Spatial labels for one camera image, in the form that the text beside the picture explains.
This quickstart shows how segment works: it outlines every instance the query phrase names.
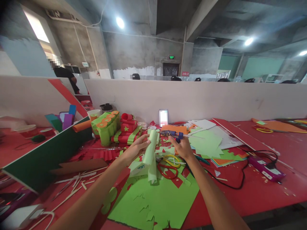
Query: door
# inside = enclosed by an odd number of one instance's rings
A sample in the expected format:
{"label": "door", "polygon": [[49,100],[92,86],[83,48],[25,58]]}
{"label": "door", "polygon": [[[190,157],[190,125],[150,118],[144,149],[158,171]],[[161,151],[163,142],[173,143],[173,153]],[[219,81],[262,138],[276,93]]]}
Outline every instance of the door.
{"label": "door", "polygon": [[179,74],[179,64],[163,63],[163,76],[176,76]]}

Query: black hair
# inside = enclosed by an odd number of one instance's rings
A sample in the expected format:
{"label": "black hair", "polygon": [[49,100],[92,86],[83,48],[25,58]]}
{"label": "black hair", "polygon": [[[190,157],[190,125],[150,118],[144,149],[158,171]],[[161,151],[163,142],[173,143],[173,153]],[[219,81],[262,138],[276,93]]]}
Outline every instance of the black hair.
{"label": "black hair", "polygon": [[179,77],[176,77],[175,75],[173,75],[171,78],[170,78],[171,81],[182,81],[181,78]]}
{"label": "black hair", "polygon": [[133,80],[141,80],[140,75],[138,73],[132,74],[132,79]]}
{"label": "black hair", "polygon": [[247,82],[247,83],[254,83],[255,82],[255,78],[247,79],[245,82]]}
{"label": "black hair", "polygon": [[228,78],[221,78],[217,82],[230,82],[230,80]]}
{"label": "black hair", "polygon": [[296,82],[293,81],[293,80],[285,80],[285,81],[281,82],[281,84],[296,84]]}

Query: ceiling light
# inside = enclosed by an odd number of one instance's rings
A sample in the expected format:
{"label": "ceiling light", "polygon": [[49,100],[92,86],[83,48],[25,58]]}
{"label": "ceiling light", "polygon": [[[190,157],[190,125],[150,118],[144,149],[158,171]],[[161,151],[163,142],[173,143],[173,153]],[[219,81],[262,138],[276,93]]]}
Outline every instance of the ceiling light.
{"label": "ceiling light", "polygon": [[250,45],[253,42],[253,40],[254,40],[253,38],[247,39],[246,42],[244,43],[244,45],[246,45],[246,46]]}
{"label": "ceiling light", "polygon": [[307,54],[307,50],[300,52],[300,56],[304,56]]}
{"label": "ceiling light", "polygon": [[116,18],[116,23],[119,26],[119,28],[121,28],[121,29],[123,29],[125,27],[124,21],[119,17]]}

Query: person's right hand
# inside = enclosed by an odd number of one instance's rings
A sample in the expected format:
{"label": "person's right hand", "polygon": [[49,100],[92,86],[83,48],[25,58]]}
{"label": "person's right hand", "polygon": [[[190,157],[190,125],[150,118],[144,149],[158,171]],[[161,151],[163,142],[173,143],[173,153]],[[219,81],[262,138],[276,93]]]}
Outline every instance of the person's right hand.
{"label": "person's right hand", "polygon": [[187,137],[183,137],[179,144],[172,136],[169,136],[169,139],[183,159],[187,160],[190,157],[194,157],[189,139]]}

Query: person's left hand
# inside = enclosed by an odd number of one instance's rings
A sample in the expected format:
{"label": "person's left hand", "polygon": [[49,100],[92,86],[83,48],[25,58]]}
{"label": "person's left hand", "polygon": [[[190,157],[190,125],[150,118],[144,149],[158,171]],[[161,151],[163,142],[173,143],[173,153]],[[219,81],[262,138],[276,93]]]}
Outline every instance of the person's left hand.
{"label": "person's left hand", "polygon": [[119,157],[125,163],[130,165],[138,156],[145,153],[147,146],[150,144],[150,140],[145,141],[149,134],[145,134],[136,139],[135,142]]}

